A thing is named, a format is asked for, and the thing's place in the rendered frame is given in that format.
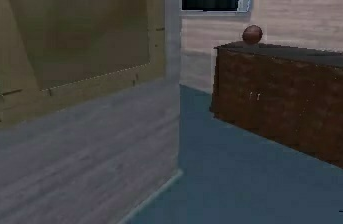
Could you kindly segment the brown wooden cabinet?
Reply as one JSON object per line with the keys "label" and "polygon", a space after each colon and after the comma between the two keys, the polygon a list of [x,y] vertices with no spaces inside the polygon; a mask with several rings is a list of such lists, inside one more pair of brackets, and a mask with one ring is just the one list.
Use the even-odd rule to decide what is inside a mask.
{"label": "brown wooden cabinet", "polygon": [[242,41],[215,50],[215,118],[343,169],[343,52]]}

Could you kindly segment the brown ball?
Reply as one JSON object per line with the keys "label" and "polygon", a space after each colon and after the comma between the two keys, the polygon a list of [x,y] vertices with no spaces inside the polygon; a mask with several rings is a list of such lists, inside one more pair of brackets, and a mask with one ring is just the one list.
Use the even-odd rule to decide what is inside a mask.
{"label": "brown ball", "polygon": [[246,44],[257,44],[261,41],[263,36],[262,29],[257,25],[248,26],[242,33],[242,40]]}

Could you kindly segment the dark window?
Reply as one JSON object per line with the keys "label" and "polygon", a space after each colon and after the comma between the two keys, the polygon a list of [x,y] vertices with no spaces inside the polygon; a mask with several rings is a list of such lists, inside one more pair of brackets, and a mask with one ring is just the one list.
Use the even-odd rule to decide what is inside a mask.
{"label": "dark window", "polygon": [[235,12],[250,11],[253,0],[181,0],[183,12]]}

